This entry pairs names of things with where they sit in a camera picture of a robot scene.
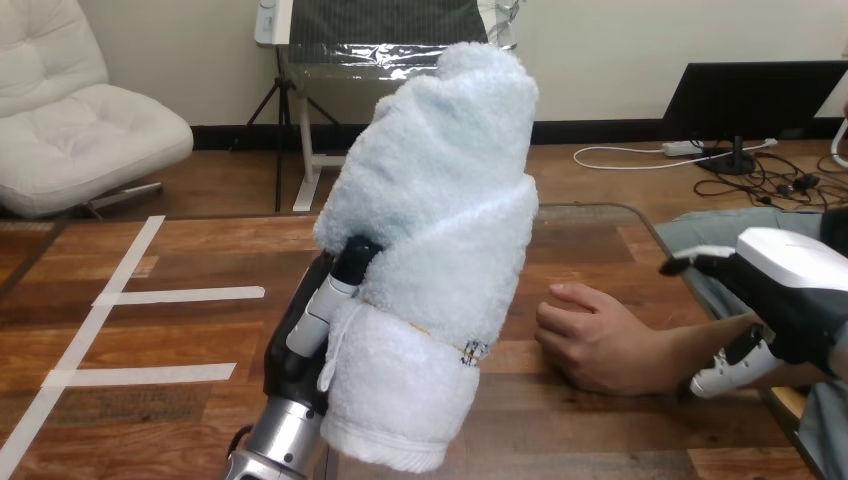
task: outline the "monitor stand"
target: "monitor stand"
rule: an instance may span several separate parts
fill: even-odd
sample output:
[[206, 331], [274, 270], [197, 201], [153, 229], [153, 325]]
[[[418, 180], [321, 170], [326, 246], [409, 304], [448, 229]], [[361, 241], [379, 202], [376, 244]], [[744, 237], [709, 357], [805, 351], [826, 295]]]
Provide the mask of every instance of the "monitor stand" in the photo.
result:
[[747, 175], [754, 172], [754, 157], [742, 150], [742, 137], [733, 138], [733, 150], [726, 148], [705, 148], [704, 153], [693, 156], [693, 158], [704, 158], [716, 156], [722, 153], [733, 152], [730, 155], [696, 162], [695, 165], [721, 175]]

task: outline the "monitor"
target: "monitor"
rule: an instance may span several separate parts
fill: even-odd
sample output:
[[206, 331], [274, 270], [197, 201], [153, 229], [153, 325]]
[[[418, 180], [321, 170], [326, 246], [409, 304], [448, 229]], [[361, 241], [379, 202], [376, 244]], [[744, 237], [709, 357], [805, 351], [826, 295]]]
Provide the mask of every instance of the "monitor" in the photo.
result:
[[754, 162], [742, 151], [743, 140], [799, 137], [846, 71], [848, 61], [690, 63], [663, 117], [663, 136], [706, 147], [732, 141], [733, 154], [697, 164], [750, 173]]

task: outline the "baseboard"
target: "baseboard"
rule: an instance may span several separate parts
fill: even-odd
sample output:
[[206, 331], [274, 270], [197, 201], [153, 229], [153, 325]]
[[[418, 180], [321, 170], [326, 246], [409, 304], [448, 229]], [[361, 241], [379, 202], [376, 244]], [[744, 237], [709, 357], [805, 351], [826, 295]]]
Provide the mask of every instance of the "baseboard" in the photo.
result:
[[[816, 118], [793, 138], [829, 139], [836, 135], [841, 118]], [[312, 145], [316, 152], [344, 151], [367, 125], [313, 125]], [[218, 125], [191, 127], [195, 150], [274, 150], [277, 148], [276, 125]], [[283, 129], [283, 150], [300, 151], [300, 129]], [[670, 140], [662, 137], [661, 119], [578, 120], [536, 122], [530, 142], [533, 145], [570, 143], [620, 143]]]

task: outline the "white cable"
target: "white cable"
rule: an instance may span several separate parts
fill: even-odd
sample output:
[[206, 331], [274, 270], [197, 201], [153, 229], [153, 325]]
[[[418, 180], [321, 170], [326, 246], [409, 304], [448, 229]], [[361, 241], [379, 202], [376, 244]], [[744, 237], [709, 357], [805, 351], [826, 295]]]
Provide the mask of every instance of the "white cable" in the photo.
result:
[[839, 156], [839, 141], [845, 136], [846, 131], [848, 131], [848, 118], [842, 122], [842, 126], [839, 127], [839, 132], [833, 139], [833, 143], [830, 144], [830, 157], [833, 158], [834, 162], [842, 166], [842, 168], [848, 168], [848, 161]]
[[[765, 143], [762, 145], [757, 145], [756, 147], [747, 147], [743, 148], [742, 151], [748, 152], [751, 150], [759, 150], [761, 148], [768, 148], [771, 146], [777, 145], [777, 140], [773, 138], [767, 138]], [[588, 152], [589, 150], [617, 150], [623, 152], [635, 152], [635, 153], [662, 153], [662, 150], [636, 150], [632, 148], [620, 148], [620, 147], [586, 147], [584, 149], [578, 150], [574, 152], [574, 161], [577, 162], [578, 165], [584, 166], [586, 168], [592, 168], [594, 170], [659, 170], [662, 168], [671, 168], [671, 167], [679, 167], [681, 165], [688, 165], [690, 163], [698, 163], [703, 162], [704, 160], [712, 160], [714, 158], [726, 157], [728, 155], [732, 155], [733, 152], [720, 153], [718, 155], [712, 157], [703, 157], [696, 158], [693, 160], [684, 160], [682, 162], [668, 163], [664, 165], [651, 165], [648, 167], [608, 167], [604, 165], [590, 165], [588, 163], [581, 162], [577, 156], [583, 152]]]

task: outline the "rolled towel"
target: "rolled towel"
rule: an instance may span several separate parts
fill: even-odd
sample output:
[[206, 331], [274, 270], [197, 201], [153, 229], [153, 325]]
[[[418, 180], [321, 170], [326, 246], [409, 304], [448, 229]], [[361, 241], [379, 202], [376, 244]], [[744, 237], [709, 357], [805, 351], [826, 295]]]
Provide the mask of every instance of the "rolled towel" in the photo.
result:
[[530, 241], [537, 97], [513, 55], [459, 44], [435, 76], [382, 99], [351, 148], [315, 239], [337, 254], [361, 234], [385, 250], [332, 320], [319, 383], [337, 450], [413, 472], [444, 460]]

